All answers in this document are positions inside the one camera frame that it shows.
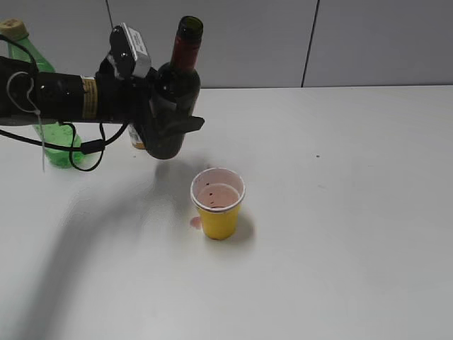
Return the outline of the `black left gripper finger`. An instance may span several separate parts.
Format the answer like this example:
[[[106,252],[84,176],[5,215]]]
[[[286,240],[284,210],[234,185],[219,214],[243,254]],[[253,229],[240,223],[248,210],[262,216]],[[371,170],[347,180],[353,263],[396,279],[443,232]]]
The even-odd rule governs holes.
[[[194,101],[144,101],[141,138],[151,156],[176,156],[185,135],[201,129],[205,120],[193,116]]]

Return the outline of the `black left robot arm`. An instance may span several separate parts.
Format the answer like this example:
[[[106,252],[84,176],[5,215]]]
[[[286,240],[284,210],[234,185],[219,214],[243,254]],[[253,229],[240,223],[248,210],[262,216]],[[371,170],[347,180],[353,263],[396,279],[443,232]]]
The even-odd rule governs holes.
[[[110,51],[89,79],[2,57],[1,125],[132,123],[146,141],[162,138],[168,127],[152,112],[150,78],[138,67],[131,52]]]

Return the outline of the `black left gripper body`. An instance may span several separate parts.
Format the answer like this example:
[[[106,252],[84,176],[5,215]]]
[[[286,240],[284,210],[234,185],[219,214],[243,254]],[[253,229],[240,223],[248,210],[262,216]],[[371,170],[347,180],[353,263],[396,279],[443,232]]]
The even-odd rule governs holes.
[[[109,52],[101,62],[95,78],[98,85],[98,118],[102,123],[120,124],[110,138],[114,142],[132,126],[143,142],[159,141],[159,125],[150,101],[155,69],[148,55]]]

